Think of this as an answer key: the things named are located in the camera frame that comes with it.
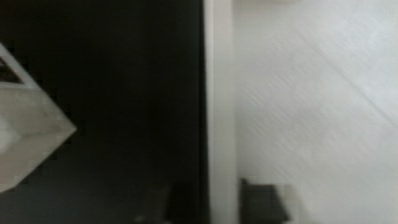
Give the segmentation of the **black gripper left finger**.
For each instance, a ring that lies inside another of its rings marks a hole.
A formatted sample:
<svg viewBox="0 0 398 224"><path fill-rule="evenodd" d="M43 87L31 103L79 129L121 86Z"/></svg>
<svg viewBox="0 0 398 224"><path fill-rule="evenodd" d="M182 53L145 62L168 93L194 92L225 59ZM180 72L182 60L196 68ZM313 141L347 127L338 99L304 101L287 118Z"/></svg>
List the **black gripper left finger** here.
<svg viewBox="0 0 398 224"><path fill-rule="evenodd" d="M207 224L207 190L200 182L169 182L146 190L141 224Z"/></svg>

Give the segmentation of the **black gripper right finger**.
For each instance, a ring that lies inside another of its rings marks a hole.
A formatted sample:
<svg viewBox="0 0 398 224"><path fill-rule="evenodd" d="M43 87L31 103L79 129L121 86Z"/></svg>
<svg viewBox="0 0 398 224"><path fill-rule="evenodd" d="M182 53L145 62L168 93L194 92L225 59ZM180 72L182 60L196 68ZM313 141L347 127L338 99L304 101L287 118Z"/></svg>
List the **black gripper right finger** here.
<svg viewBox="0 0 398 224"><path fill-rule="evenodd" d="M241 179L241 224L310 224L310 216L290 185Z"/></svg>

